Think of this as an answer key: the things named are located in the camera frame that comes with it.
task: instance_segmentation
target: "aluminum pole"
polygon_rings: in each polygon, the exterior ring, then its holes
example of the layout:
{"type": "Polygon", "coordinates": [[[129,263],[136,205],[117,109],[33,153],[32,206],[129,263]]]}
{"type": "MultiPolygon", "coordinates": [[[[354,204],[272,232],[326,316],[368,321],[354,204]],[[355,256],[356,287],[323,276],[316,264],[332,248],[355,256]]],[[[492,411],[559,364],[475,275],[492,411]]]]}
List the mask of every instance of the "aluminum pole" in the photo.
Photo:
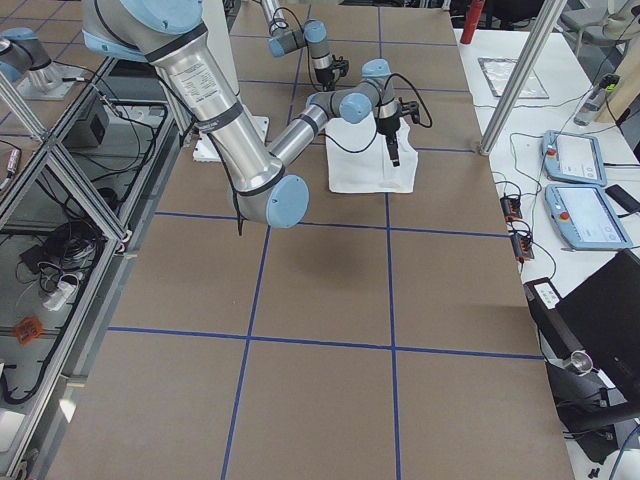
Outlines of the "aluminum pole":
{"type": "Polygon", "coordinates": [[[566,3],[567,0],[545,0],[542,5],[542,9],[535,21],[533,30],[531,30],[531,33],[527,38],[527,42],[522,48],[522,53],[520,54],[520,58],[518,58],[518,63],[513,69],[511,77],[509,77],[504,93],[502,94],[502,97],[500,97],[498,106],[496,107],[495,112],[493,112],[493,116],[491,117],[491,120],[489,120],[487,129],[484,132],[482,141],[478,147],[478,151],[481,155],[489,155],[489,153],[491,153],[491,150],[498,140],[498,136],[500,136],[504,125],[507,123],[507,119],[511,114],[513,106],[520,96],[520,92],[522,92],[525,82],[529,78],[529,74],[536,63],[542,48],[545,43],[547,43],[547,38],[558,21],[558,18],[560,18],[560,14],[562,13],[566,3]]]}
{"type": "Polygon", "coordinates": [[[41,141],[46,139],[47,129],[2,73],[0,73],[0,98],[6,102],[9,109],[18,117],[33,137],[41,141]]]}

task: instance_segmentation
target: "chair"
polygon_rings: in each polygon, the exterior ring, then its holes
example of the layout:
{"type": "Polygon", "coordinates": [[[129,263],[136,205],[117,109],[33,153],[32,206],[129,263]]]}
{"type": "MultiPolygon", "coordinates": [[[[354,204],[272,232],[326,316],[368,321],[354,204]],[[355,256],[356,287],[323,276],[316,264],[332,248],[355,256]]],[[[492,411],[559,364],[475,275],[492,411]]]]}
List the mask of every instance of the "chair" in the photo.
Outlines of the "chair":
{"type": "Polygon", "coordinates": [[[577,34],[574,53],[580,53],[583,43],[598,47],[625,44],[640,35],[640,0],[607,0],[604,5],[563,13],[560,20],[567,27],[565,33],[577,34]]]}
{"type": "Polygon", "coordinates": [[[544,0],[487,0],[486,27],[491,28],[495,17],[500,20],[501,30],[513,30],[514,23],[537,17],[543,3],[544,0]]]}

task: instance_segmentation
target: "screen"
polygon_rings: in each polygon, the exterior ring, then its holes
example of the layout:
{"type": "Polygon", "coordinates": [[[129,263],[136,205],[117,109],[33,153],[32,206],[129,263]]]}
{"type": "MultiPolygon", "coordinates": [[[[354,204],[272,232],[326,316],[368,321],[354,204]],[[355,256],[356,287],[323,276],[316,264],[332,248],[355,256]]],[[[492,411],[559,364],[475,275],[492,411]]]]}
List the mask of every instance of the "screen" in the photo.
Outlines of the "screen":
{"type": "Polygon", "coordinates": [[[598,169],[589,138],[558,135],[556,138],[560,171],[565,175],[598,179],[598,169]]]}
{"type": "Polygon", "coordinates": [[[640,401],[640,260],[622,250],[558,302],[569,329],[627,400],[640,401]]]}
{"type": "Polygon", "coordinates": [[[621,243],[618,227],[592,188],[558,188],[580,240],[592,243],[621,243]]]}

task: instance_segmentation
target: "white cloth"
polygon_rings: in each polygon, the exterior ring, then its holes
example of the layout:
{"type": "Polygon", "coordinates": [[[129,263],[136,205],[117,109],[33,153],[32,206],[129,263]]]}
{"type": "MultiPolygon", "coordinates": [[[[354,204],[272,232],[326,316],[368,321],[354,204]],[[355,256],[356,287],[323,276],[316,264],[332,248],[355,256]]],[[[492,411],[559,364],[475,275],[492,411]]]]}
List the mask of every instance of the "white cloth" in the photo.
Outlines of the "white cloth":
{"type": "MultiPolygon", "coordinates": [[[[364,148],[375,130],[373,115],[357,125],[335,118],[326,126],[327,134],[349,150],[364,148]]],[[[397,137],[399,167],[391,163],[382,135],[362,153],[347,153],[327,138],[329,189],[335,193],[413,192],[418,152],[409,145],[409,125],[404,119],[400,119],[397,137]]]]}

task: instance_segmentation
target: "grid of blue tape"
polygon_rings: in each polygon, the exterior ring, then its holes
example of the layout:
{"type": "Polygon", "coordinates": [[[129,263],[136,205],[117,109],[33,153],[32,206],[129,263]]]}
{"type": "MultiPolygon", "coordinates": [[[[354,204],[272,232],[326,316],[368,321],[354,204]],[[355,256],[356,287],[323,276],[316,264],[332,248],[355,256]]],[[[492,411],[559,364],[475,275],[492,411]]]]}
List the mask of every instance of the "grid of blue tape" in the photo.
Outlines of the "grid of blue tape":
{"type": "MultiPolygon", "coordinates": [[[[28,0],[24,0],[13,13],[18,11],[28,0]]],[[[45,19],[36,29],[36,32],[41,29],[48,21],[53,21],[53,17],[63,8],[64,3],[60,5],[50,16],[45,19]]],[[[307,10],[307,19],[311,14],[311,7],[307,10]]],[[[12,19],[22,19],[12,17],[10,14],[9,17],[12,19]]],[[[0,28],[2,28],[2,23],[4,22],[4,18],[0,18],[0,28]]],[[[55,19],[55,21],[72,21],[74,20],[61,20],[55,19]]],[[[74,36],[74,38],[70,42],[43,42],[46,44],[57,44],[57,45],[65,45],[61,52],[56,55],[56,59],[60,58],[70,45],[77,43],[78,37],[80,36],[80,32],[74,36]]],[[[249,37],[249,38],[267,38],[265,36],[260,35],[232,35],[237,37],[249,37]]],[[[354,42],[354,40],[345,40],[345,39],[332,39],[335,42],[354,42]]],[[[382,18],[380,14],[380,9],[378,9],[378,40],[377,41],[367,41],[367,40],[358,40],[358,43],[370,43],[377,44],[379,49],[379,55],[383,57],[383,44],[399,44],[399,45],[427,45],[427,46],[437,46],[437,47],[456,47],[455,44],[446,44],[446,43],[433,43],[433,42],[391,42],[384,41],[382,36],[382,18]]],[[[300,81],[300,65],[303,60],[303,54],[300,52],[298,54],[298,64],[296,68],[296,76],[295,80],[291,83],[289,82],[278,82],[278,81],[262,81],[262,80],[242,80],[245,83],[277,83],[283,85],[291,85],[292,93],[290,99],[290,106],[288,112],[288,121],[291,120],[293,116],[294,109],[294,100],[296,96],[296,91],[298,86],[310,86],[310,83],[305,83],[300,81]]],[[[468,90],[456,90],[456,89],[430,89],[430,88],[421,88],[421,91],[432,91],[432,92],[442,92],[442,93],[467,93],[468,90]]],[[[10,114],[7,114],[3,119],[0,120],[0,126],[6,121],[10,114]]],[[[456,149],[456,148],[417,148],[417,150],[424,151],[443,151],[443,152],[469,152],[470,149],[456,149]]],[[[202,218],[209,220],[223,220],[223,221],[235,221],[235,217],[230,216],[219,216],[219,215],[202,215],[202,214],[189,214],[189,213],[180,213],[180,212],[156,212],[156,215],[159,216],[177,216],[177,217],[188,217],[188,218],[202,218]]],[[[249,355],[251,350],[252,342],[269,342],[269,343],[285,343],[285,344],[296,344],[296,345],[315,345],[315,346],[324,346],[324,347],[334,347],[334,348],[356,348],[356,349],[369,349],[369,350],[383,350],[388,351],[390,353],[391,359],[391,373],[392,373],[392,395],[393,395],[393,419],[394,419],[394,445],[395,445],[395,458],[396,458],[396,480],[401,480],[402,478],[402,455],[401,455],[401,444],[400,444],[400,407],[399,407],[399,387],[398,387],[398,378],[397,378],[397,352],[415,352],[422,354],[439,354],[439,355],[462,355],[462,356],[476,356],[476,357],[491,357],[491,358],[505,358],[505,359],[520,359],[520,360],[542,360],[542,357],[537,355],[527,355],[527,354],[510,354],[510,353],[501,353],[501,352],[484,352],[484,351],[464,351],[464,350],[451,350],[451,349],[436,349],[436,348],[424,348],[424,347],[412,347],[412,346],[402,346],[396,344],[396,330],[395,330],[395,304],[394,304],[394,282],[393,282],[393,256],[392,256],[392,235],[391,233],[394,231],[404,231],[404,232],[415,232],[415,233],[426,233],[426,234],[445,234],[445,235],[468,235],[468,236],[483,236],[483,237],[496,237],[496,238],[506,238],[507,235],[504,234],[492,234],[492,233],[482,233],[482,232],[465,232],[465,231],[450,231],[450,230],[434,230],[434,229],[419,229],[419,228],[403,228],[403,227],[393,227],[391,226],[391,217],[390,217],[390,208],[389,208],[389,195],[385,194],[385,222],[384,226],[373,226],[373,225],[346,225],[346,224],[326,224],[326,223],[314,223],[314,222],[302,222],[302,225],[306,226],[320,226],[320,227],[333,227],[333,228],[350,228],[350,229],[374,229],[374,230],[382,230],[386,232],[387,239],[387,276],[388,276],[388,288],[389,288],[389,328],[390,328],[390,339],[391,343],[389,345],[374,345],[374,344],[366,344],[366,343],[355,343],[355,342],[333,342],[333,341],[322,341],[322,340],[312,340],[312,339],[300,339],[300,338],[283,338],[283,337],[267,337],[267,336],[255,336],[253,335],[253,327],[256,318],[256,312],[259,305],[260,292],[262,288],[262,279],[265,268],[265,262],[269,249],[269,240],[271,235],[271,229],[268,228],[265,233],[265,238],[262,247],[262,256],[260,259],[260,267],[258,269],[258,278],[256,280],[255,292],[253,297],[253,304],[251,308],[251,315],[249,320],[249,326],[247,329],[246,335],[234,335],[234,334],[225,334],[225,333],[215,333],[215,332],[198,332],[198,331],[180,331],[180,330],[163,330],[163,329],[151,329],[151,328],[137,328],[137,327],[126,327],[126,326],[112,326],[109,327],[110,331],[114,332],[127,332],[127,333],[139,333],[139,334],[155,334],[155,335],[178,335],[178,336],[193,336],[193,337],[209,337],[209,338],[218,338],[218,339],[227,339],[227,340],[235,340],[244,342],[244,351],[242,356],[242,363],[240,367],[240,374],[238,377],[238,382],[236,386],[236,393],[234,397],[233,411],[231,415],[231,422],[229,426],[229,432],[227,436],[227,444],[225,448],[224,462],[222,467],[222,472],[220,475],[221,480],[226,480],[227,472],[229,468],[229,462],[231,460],[231,452],[233,448],[233,438],[235,434],[235,427],[238,419],[238,415],[240,414],[241,407],[241,398],[242,391],[244,387],[244,378],[247,371],[247,365],[249,361],[249,355]]]]}
{"type": "MultiPolygon", "coordinates": [[[[64,6],[66,5],[65,2],[60,2],[60,5],[58,6],[58,8],[56,8],[51,15],[49,15],[49,17],[47,18],[29,18],[29,17],[21,17],[21,16],[16,16],[16,13],[28,2],[28,0],[23,0],[16,8],[15,10],[13,10],[7,17],[0,17],[0,31],[3,30],[2,25],[5,23],[6,20],[11,19],[12,21],[35,21],[35,22],[42,22],[42,24],[34,29],[35,33],[38,33],[45,25],[47,25],[47,23],[49,22],[68,22],[68,23],[74,23],[74,24],[79,24],[80,21],[79,20],[69,20],[69,19],[59,19],[59,18],[54,18],[59,12],[60,10],[62,10],[64,8],[64,6]]],[[[53,55],[52,58],[54,60],[59,60],[67,51],[67,49],[71,46],[71,45],[78,45],[80,44],[79,39],[82,36],[82,31],[78,31],[78,33],[76,33],[73,38],[71,39],[70,42],[56,42],[56,41],[42,41],[44,48],[47,48],[47,45],[64,45],[64,47],[62,48],[62,50],[60,50],[60,52],[57,55],[53,55]]],[[[11,113],[6,114],[2,119],[0,119],[0,128],[2,128],[2,125],[7,121],[7,119],[9,119],[9,117],[11,116],[11,113]]],[[[29,137],[29,134],[24,133],[24,132],[11,132],[11,131],[1,131],[0,130],[0,135],[3,136],[7,136],[7,137],[29,137]]]]}

